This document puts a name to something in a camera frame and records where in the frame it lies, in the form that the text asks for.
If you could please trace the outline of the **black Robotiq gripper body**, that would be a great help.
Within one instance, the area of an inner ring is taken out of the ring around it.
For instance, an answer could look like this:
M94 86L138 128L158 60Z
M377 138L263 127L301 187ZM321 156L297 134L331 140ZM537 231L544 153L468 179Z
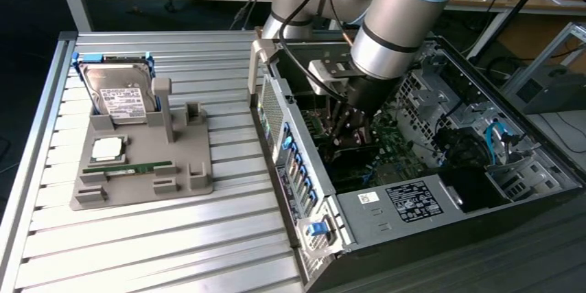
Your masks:
M369 75L350 78L346 87L347 104L373 116L397 93L402 80L404 78L379 80Z

